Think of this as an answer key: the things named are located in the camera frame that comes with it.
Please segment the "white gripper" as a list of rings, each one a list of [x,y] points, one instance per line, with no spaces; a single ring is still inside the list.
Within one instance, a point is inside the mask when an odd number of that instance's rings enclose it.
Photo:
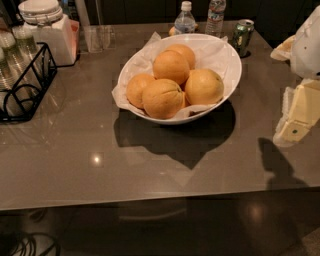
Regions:
[[[289,147],[299,143],[320,119],[320,6],[314,9],[295,36],[279,44],[270,57],[279,61],[290,59],[292,72],[308,78],[295,89],[287,87],[283,94],[282,117],[273,143]]]

